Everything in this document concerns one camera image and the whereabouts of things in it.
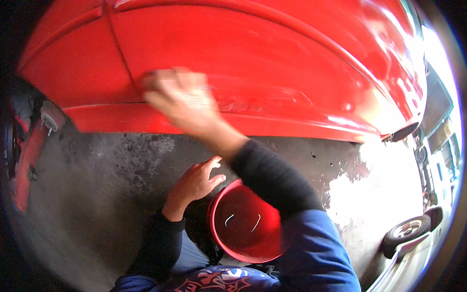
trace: stained floor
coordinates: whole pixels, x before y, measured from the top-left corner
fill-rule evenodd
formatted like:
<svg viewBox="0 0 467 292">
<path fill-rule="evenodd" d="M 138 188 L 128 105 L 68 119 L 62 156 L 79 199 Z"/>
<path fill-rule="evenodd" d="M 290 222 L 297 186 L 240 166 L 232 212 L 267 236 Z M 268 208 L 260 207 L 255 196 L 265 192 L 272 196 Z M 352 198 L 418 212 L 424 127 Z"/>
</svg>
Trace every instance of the stained floor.
<svg viewBox="0 0 467 292">
<path fill-rule="evenodd" d="M 394 225 L 422 213 L 420 178 L 403 142 L 355 145 L 309 138 L 256 137 L 316 188 L 336 223 L 352 265 L 368 287 L 384 269 L 378 252 Z M 206 147 L 183 135 L 80 134 L 71 124 L 46 141 L 31 185 L 28 212 L 17 221 L 25 255 L 82 291 L 108 291 L 135 257 L 145 219 Z M 187 230 L 203 248 L 209 200 L 187 211 Z"/>
</svg>

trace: garage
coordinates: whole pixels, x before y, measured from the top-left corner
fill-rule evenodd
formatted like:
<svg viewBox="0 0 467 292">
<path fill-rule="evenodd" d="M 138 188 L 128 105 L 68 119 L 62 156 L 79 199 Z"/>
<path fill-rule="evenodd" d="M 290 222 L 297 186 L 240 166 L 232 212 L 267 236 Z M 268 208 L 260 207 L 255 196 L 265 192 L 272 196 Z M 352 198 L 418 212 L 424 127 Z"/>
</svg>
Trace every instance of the garage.
<svg viewBox="0 0 467 292">
<path fill-rule="evenodd" d="M 441 221 L 449 213 L 426 185 L 451 187 L 450 210 L 459 177 L 455 131 L 431 153 L 434 130 L 419 134 L 430 95 L 422 41 L 416 8 L 405 0 L 52 2 L 21 53 L 13 115 L 3 123 L 4 209 L 17 248 L 48 287 L 114 287 L 178 179 L 217 154 L 146 102 L 148 76 L 191 69 L 203 74 L 197 90 L 212 96 L 223 121 L 313 187 L 361 289 L 388 285 L 388 271 L 431 253 L 447 232 Z M 449 126 L 448 115 L 437 127 Z M 427 174 L 432 161 L 447 159 L 439 179 L 434 169 Z M 239 179 L 224 162 L 211 176 L 219 174 L 225 180 L 187 207 L 185 230 L 210 263 L 245 266 L 251 262 L 232 258 L 207 220 L 216 195 Z M 404 237 L 423 224 L 388 252 L 389 234 Z M 268 275 L 278 265 L 257 263 Z"/>
</svg>

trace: hubcap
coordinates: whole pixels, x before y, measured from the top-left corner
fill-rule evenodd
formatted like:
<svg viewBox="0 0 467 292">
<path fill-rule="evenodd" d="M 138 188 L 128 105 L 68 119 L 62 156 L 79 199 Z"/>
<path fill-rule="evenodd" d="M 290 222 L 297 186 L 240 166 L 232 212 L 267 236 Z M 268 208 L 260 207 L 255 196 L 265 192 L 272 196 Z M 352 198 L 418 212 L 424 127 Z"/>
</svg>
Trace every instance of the hubcap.
<svg viewBox="0 0 467 292">
<path fill-rule="evenodd" d="M 414 233 L 417 229 L 419 229 L 421 225 L 422 225 L 421 220 L 409 221 L 409 222 L 405 223 L 404 225 L 399 226 L 398 228 L 396 228 L 396 230 L 394 230 L 392 235 L 394 237 L 399 237 L 399 238 L 408 236 L 408 235 Z"/>
</svg>

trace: wheel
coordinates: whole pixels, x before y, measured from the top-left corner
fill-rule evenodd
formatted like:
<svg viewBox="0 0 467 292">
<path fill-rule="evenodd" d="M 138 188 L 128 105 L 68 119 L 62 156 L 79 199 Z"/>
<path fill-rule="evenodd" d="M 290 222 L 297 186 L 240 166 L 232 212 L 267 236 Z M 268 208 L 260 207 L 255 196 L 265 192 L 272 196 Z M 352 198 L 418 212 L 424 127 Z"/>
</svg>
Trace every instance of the wheel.
<svg viewBox="0 0 467 292">
<path fill-rule="evenodd" d="M 422 164 L 426 161 L 426 158 L 428 157 L 428 151 L 426 150 L 426 147 L 422 147 L 415 151 L 415 160 L 417 163 Z"/>
<path fill-rule="evenodd" d="M 382 241 L 383 254 L 387 258 L 392 258 L 396 253 L 396 247 L 404 242 L 411 241 L 422 234 L 430 231 L 431 218 L 428 215 L 422 215 L 408 219 L 394 226 L 384 237 Z"/>
<path fill-rule="evenodd" d="M 395 132 L 394 134 L 392 134 L 390 137 L 391 137 L 391 141 L 392 142 L 397 142 L 397 141 L 400 141 L 402 139 L 404 139 L 405 137 L 407 137 L 408 135 L 412 134 L 413 132 L 415 132 L 415 130 L 418 128 L 418 123 L 415 123 L 415 124 L 411 124 L 409 126 L 406 126 L 405 128 L 403 129 L 400 129 L 399 131 Z"/>
<path fill-rule="evenodd" d="M 18 144 L 18 127 L 13 119 L 6 119 L 2 125 L 3 130 L 3 164 L 6 166 L 8 179 L 14 177 L 14 169 L 20 158 Z"/>
</svg>

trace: car body panel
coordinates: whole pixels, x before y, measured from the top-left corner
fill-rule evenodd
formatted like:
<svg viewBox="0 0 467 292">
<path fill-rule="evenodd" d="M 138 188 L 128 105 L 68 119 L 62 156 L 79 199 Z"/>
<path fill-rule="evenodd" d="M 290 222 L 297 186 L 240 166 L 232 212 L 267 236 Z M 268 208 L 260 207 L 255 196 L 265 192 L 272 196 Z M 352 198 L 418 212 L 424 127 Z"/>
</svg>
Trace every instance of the car body panel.
<svg viewBox="0 0 467 292">
<path fill-rule="evenodd" d="M 413 49 L 419 36 L 396 0 L 87 1 L 53 22 L 67 8 L 59 2 L 18 70 L 80 131 L 177 133 L 163 117 L 145 125 L 148 109 L 135 104 L 147 71 L 181 65 L 207 73 L 221 112 L 247 135 L 365 142 L 424 112 L 423 49 Z M 115 107 L 134 116 L 122 119 Z M 93 114 L 115 126 L 90 127 Z"/>
</svg>

